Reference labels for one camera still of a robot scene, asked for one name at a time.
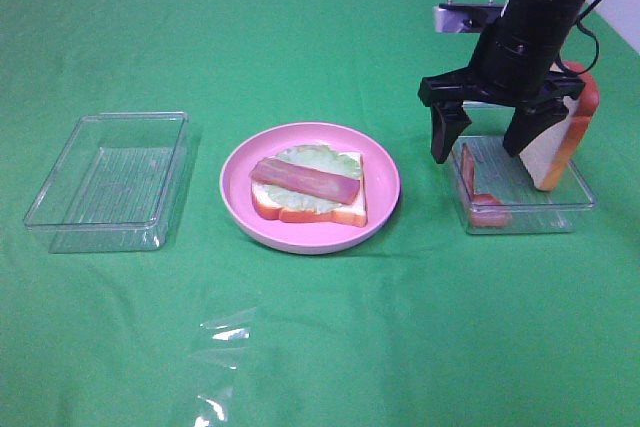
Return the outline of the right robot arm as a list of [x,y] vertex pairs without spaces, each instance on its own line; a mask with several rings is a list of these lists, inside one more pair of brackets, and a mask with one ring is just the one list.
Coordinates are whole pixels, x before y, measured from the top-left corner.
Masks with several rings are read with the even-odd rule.
[[418,96],[431,111],[431,154],[437,163],[448,158],[471,123],[466,101],[513,108],[503,137],[511,156],[567,117],[564,99],[578,98],[585,83],[566,66],[552,67],[585,16],[585,1],[507,0],[483,27],[465,67],[422,79]]

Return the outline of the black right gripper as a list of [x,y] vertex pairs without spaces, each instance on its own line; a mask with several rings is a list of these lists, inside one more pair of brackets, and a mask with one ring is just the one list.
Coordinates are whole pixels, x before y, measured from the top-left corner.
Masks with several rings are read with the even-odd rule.
[[552,65],[579,11],[568,6],[504,6],[501,16],[477,33],[467,66],[422,79],[418,96],[431,110],[431,154],[438,164],[447,160],[472,123],[464,101],[517,108],[503,137],[511,157],[567,117],[562,98],[578,98],[585,83],[576,71],[553,70]]

